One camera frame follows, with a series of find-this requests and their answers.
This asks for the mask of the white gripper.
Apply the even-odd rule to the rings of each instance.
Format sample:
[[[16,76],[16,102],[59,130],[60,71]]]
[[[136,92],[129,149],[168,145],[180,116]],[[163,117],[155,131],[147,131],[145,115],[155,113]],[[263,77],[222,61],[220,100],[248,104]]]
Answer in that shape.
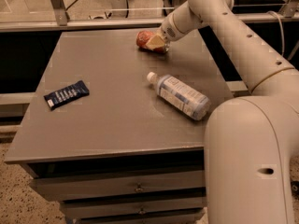
[[[153,35],[146,43],[146,47],[150,50],[166,51],[165,42],[177,41],[190,31],[199,28],[200,19],[191,11],[189,3],[185,2],[169,13],[162,22],[158,31],[162,37]]]

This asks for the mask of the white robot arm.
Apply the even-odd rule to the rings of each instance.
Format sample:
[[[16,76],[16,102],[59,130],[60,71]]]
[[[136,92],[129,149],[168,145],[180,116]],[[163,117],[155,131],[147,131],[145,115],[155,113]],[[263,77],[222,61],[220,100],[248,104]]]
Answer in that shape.
[[[299,73],[229,8],[187,0],[163,21],[167,42],[208,25],[249,93],[219,105],[205,132],[209,224],[294,224],[290,159],[299,148]]]

